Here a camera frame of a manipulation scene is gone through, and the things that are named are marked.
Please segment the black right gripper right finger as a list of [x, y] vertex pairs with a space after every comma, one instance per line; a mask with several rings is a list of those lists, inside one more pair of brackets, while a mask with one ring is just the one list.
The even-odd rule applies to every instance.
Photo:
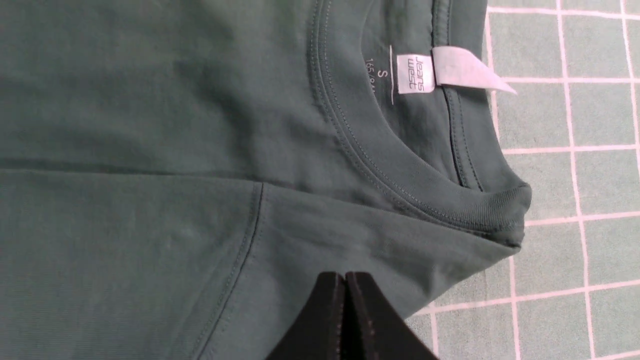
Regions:
[[345, 274], [346, 360], [436, 360], [366, 272]]

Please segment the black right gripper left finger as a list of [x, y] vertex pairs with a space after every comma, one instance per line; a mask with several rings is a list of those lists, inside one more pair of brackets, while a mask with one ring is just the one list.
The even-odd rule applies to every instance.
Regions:
[[267, 356], [268, 360], [338, 360], [345, 312], [342, 275], [322, 272], [294, 323]]

